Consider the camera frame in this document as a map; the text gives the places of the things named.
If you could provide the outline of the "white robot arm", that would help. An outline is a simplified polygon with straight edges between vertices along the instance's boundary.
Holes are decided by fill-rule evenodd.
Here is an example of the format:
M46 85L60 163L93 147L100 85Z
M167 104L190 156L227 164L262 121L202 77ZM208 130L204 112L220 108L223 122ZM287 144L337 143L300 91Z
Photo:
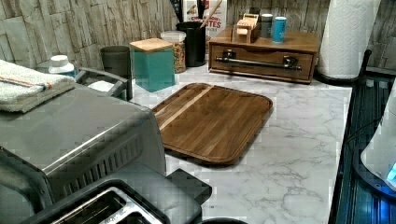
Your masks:
M361 161L368 171L396 190L396 87L392 86L385 112L374 136L361 153Z

